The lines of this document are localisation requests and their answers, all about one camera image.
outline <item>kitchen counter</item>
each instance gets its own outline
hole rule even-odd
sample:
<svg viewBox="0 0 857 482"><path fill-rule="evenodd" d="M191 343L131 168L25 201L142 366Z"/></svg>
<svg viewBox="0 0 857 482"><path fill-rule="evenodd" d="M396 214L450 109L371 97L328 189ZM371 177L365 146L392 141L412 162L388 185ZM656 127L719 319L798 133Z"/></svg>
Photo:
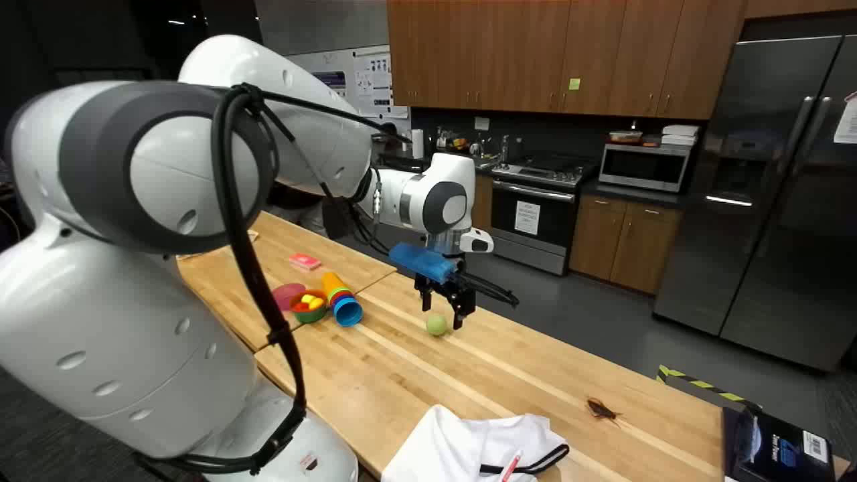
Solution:
<svg viewBox="0 0 857 482"><path fill-rule="evenodd" d="M597 180L586 181L582 186L582 192L656 202L656 205L668 205L668 208L687 208L688 205L688 194L639 189L639 186L621 186L621 185L600 185Z"/></svg>

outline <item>stove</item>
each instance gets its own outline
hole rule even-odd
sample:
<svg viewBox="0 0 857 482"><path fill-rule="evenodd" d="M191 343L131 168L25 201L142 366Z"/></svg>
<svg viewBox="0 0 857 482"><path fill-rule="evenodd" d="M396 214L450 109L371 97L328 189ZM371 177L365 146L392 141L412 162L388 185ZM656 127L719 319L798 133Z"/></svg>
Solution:
<svg viewBox="0 0 857 482"><path fill-rule="evenodd" d="M568 157L503 162L494 177L497 255L522 264L566 273L578 214L578 186L596 177L596 162Z"/></svg>

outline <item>upper cabinet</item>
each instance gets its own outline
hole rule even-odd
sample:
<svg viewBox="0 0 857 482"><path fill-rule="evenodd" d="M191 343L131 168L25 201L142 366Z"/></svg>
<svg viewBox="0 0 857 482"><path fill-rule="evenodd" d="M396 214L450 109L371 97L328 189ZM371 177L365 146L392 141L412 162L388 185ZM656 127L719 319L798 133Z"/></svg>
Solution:
<svg viewBox="0 0 857 482"><path fill-rule="evenodd" d="M568 0L388 0L396 102L550 113Z"/></svg>
<svg viewBox="0 0 857 482"><path fill-rule="evenodd" d="M742 0L683 0L653 114L712 114L732 44L742 31L742 12Z"/></svg>
<svg viewBox="0 0 857 482"><path fill-rule="evenodd" d="M396 102L707 118L744 0L388 0Z"/></svg>

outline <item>butcher block table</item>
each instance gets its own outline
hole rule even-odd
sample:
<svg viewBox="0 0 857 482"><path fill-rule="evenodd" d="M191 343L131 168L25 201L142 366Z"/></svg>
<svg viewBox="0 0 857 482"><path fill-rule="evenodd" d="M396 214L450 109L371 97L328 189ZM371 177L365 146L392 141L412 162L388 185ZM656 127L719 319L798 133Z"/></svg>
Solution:
<svg viewBox="0 0 857 482"><path fill-rule="evenodd" d="M323 287L320 273L336 269L352 292L361 292L396 269L268 212L262 212L252 224L252 237L265 268L268 287L281 287L290 280ZM293 255L312 255L323 260L325 268L320 268L320 273L298 269L290 260ZM227 245L183 256L179 273L185 283L203 300L203 304L222 323L227 323L249 350L260 350L268 344L272 330L252 303Z"/></svg>
<svg viewBox="0 0 857 482"><path fill-rule="evenodd" d="M431 403L462 418L535 411L570 445L541 478L723 478L722 406L586 350L477 311L462 331L430 336L412 280L394 273L360 295L368 319L296 331L312 409L373 470L383 470ZM276 344L262 371L293 391ZM589 402L616 411L597 418Z"/></svg>

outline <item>stainless steel refrigerator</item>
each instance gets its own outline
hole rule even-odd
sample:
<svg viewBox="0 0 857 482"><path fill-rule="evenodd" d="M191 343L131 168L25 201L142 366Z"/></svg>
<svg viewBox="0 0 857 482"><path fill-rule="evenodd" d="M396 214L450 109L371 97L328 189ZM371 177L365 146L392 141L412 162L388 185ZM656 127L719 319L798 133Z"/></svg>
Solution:
<svg viewBox="0 0 857 482"><path fill-rule="evenodd" d="M736 42L653 311L837 368L857 336L857 34Z"/></svg>

